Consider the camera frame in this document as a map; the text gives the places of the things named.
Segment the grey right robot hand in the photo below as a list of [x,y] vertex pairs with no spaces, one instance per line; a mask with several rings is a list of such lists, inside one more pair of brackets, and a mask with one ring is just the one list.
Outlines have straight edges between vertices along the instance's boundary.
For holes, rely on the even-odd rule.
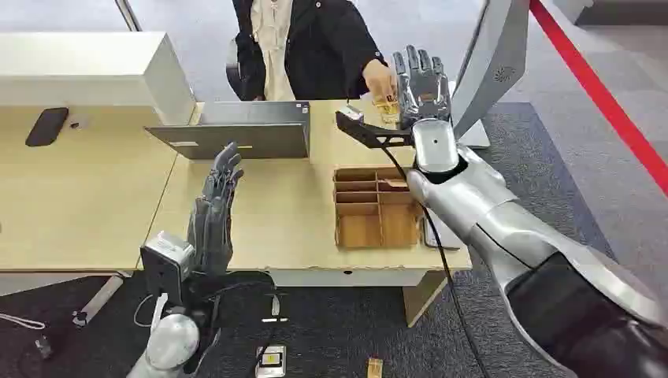
[[405,53],[394,52],[392,58],[398,85],[397,128],[408,129],[427,118],[449,121],[451,96],[441,59],[412,45]]

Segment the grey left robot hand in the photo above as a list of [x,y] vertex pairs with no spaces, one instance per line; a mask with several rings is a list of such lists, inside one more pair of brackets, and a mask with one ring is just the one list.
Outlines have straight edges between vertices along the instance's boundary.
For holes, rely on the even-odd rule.
[[237,143],[229,143],[214,158],[190,214],[187,241],[195,248],[196,270],[207,276],[224,275],[233,255],[231,212],[243,176],[240,162]]

